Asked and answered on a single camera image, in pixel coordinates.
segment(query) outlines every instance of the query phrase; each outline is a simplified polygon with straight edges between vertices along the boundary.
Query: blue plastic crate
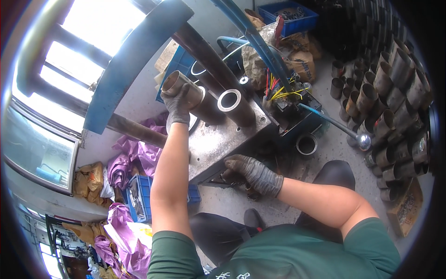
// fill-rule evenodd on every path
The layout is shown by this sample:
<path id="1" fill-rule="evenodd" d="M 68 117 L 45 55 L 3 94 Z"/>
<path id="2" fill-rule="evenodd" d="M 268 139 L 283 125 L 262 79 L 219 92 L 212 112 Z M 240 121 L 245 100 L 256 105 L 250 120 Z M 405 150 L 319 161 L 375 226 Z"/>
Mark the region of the blue plastic crate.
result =
<path id="1" fill-rule="evenodd" d="M 178 70 L 183 75 L 188 76 L 190 73 L 190 69 L 192 68 L 192 64 L 195 62 L 195 59 L 181 46 L 178 46 L 177 51 L 172 57 L 169 65 L 166 69 L 166 74 L 163 77 L 163 81 L 161 82 L 160 89 L 158 90 L 158 94 L 156 100 L 164 104 L 163 99 L 161 99 L 161 87 L 165 79 L 172 74 L 174 71 Z"/>
<path id="2" fill-rule="evenodd" d="M 128 182 L 128 188 L 126 190 L 126 196 L 128 200 L 128 207 L 130 209 L 130 215 L 136 223 L 151 223 L 152 222 L 152 210 L 150 209 L 150 188 L 152 187 L 153 179 L 148 176 L 134 175 Z M 141 204 L 139 214 L 137 214 L 134 206 L 134 199 L 132 194 L 140 200 Z M 201 201 L 198 186 L 189 184 L 187 190 L 187 204 L 195 204 Z"/>
<path id="3" fill-rule="evenodd" d="M 301 7 L 304 10 L 305 16 L 299 19 L 287 20 L 284 22 L 281 36 L 287 37 L 297 32 L 304 32 L 315 28 L 319 15 L 312 10 L 292 1 L 259 6 L 259 14 L 263 17 L 266 24 L 270 24 L 276 21 L 277 16 L 274 15 L 275 12 L 285 8 L 298 7 Z"/>

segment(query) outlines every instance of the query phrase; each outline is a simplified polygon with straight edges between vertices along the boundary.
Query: blue steel beam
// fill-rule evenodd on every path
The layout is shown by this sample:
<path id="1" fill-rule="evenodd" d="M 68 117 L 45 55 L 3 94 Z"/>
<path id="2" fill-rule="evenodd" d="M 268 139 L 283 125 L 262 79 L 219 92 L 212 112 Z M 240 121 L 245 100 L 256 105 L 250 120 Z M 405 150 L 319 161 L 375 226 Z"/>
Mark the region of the blue steel beam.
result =
<path id="1" fill-rule="evenodd" d="M 85 116 L 84 128 L 102 134 L 143 67 L 194 12 L 181 0 L 157 5 L 130 33 L 105 69 Z"/>

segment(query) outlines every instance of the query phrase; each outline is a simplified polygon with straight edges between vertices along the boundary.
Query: worker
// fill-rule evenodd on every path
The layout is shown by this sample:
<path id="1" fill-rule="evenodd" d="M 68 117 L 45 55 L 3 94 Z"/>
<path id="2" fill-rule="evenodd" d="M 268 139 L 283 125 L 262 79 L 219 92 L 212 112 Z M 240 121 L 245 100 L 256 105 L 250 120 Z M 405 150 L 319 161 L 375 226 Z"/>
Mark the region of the worker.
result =
<path id="1" fill-rule="evenodd" d="M 266 228 L 253 209 L 245 212 L 244 225 L 209 213 L 189 220 L 188 90 L 184 85 L 176 97 L 162 95 L 172 125 L 150 192 L 148 278 L 205 278 L 195 244 L 217 266 L 207 277 L 212 279 L 391 277 L 398 251 L 378 214 L 354 191 L 355 178 L 343 161 L 326 163 L 306 183 L 254 158 L 230 156 L 225 166 L 256 191 L 302 211 L 296 223 Z"/>

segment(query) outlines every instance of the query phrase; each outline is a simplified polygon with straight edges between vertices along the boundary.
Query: leg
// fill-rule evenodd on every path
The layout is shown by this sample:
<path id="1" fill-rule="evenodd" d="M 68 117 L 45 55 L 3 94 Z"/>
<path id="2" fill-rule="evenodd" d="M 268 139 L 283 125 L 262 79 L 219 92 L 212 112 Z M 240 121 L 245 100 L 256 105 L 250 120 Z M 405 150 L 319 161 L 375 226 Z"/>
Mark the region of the leg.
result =
<path id="1" fill-rule="evenodd" d="M 203 212 L 190 219 L 190 228 L 194 242 L 216 266 L 228 262 L 244 241 L 259 232 L 257 228 Z"/>
<path id="2" fill-rule="evenodd" d="M 327 162 L 313 181 L 314 184 L 337 185 L 355 190 L 355 177 L 347 162 L 334 160 Z M 318 220 L 302 212 L 296 221 L 296 225 L 317 232 L 325 239 L 343 243 L 342 234 L 339 229 L 322 224 Z"/>

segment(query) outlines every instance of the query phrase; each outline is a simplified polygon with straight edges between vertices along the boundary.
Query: gloved hand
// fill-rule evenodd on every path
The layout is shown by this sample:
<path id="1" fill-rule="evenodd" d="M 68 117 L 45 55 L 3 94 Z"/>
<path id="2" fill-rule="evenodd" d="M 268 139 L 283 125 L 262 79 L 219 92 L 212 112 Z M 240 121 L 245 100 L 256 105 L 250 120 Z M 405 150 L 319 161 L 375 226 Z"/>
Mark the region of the gloved hand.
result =
<path id="1" fill-rule="evenodd" d="M 189 126 L 190 115 L 189 109 L 187 108 L 186 95 L 189 92 L 189 87 L 187 83 L 185 83 L 180 92 L 175 96 L 169 96 L 163 92 L 161 92 L 161 98 L 166 104 L 167 110 L 169 111 L 169 118 L 171 119 L 171 123 L 178 122 L 184 123 Z"/>
<path id="2" fill-rule="evenodd" d="M 224 159 L 225 166 L 243 175 L 254 189 L 264 196 L 277 197 L 283 184 L 283 176 L 268 169 L 252 157 L 232 155 Z"/>

